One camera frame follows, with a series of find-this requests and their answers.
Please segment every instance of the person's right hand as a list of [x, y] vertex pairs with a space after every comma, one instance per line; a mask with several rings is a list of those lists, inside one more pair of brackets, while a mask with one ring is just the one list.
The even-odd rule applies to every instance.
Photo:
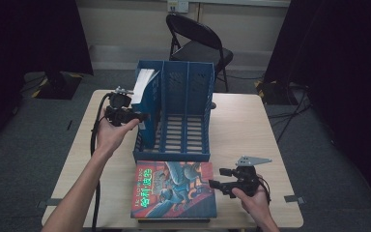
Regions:
[[239, 188], [233, 188], [232, 192], [240, 198], [243, 208], [252, 216], [257, 225], [261, 227], [264, 232], [279, 231], [271, 216], [267, 194], [262, 186], [258, 187], [253, 196], [247, 196]]

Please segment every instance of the gray carpet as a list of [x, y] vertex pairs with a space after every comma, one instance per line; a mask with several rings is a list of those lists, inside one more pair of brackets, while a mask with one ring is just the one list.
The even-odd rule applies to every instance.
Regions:
[[[228, 73], [230, 93], [257, 94], [254, 78], [262, 72]], [[71, 101], [31, 98], [40, 74], [25, 76], [32, 80], [25, 89], [32, 89], [23, 93], [17, 114], [0, 132], [0, 231], [41, 230], [44, 209], [37, 205], [56, 185], [92, 93], [117, 86], [131, 89], [133, 75], [134, 71], [95, 71], [94, 76], [84, 76]], [[223, 83], [218, 81], [215, 89], [223, 92]], [[295, 94], [299, 100], [301, 91]], [[269, 115], [295, 108], [266, 106]], [[271, 119], [276, 138], [287, 123], [282, 120]], [[296, 195], [306, 200], [300, 205], [304, 226], [283, 231], [371, 231], [371, 189], [332, 146], [327, 125], [313, 108], [290, 122], [278, 145]]]

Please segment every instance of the black chair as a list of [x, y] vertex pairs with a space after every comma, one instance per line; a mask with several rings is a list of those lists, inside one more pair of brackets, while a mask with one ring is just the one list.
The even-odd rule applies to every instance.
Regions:
[[[210, 27], [179, 14], [169, 14], [166, 22], [173, 36], [169, 60], [213, 63], [215, 80], [223, 81], [228, 92], [225, 67], [233, 60], [234, 54], [222, 47], [218, 35]], [[181, 46], [178, 35], [188, 38], [189, 42]], [[218, 77], [221, 71], [223, 78]]]

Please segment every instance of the book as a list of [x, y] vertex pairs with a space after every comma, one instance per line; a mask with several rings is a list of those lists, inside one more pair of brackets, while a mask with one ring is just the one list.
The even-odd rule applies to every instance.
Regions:
[[152, 149], [156, 142], [156, 130], [161, 111], [160, 75], [152, 69], [141, 69], [133, 88], [131, 108], [148, 117], [138, 125], [145, 148]]
[[131, 217], [139, 222], [193, 221], [216, 218], [210, 162], [138, 160]]

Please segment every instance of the comic book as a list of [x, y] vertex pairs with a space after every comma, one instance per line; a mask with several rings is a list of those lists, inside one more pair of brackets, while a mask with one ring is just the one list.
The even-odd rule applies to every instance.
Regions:
[[210, 162], [144, 161], [136, 165], [131, 217], [139, 222], [216, 218]]

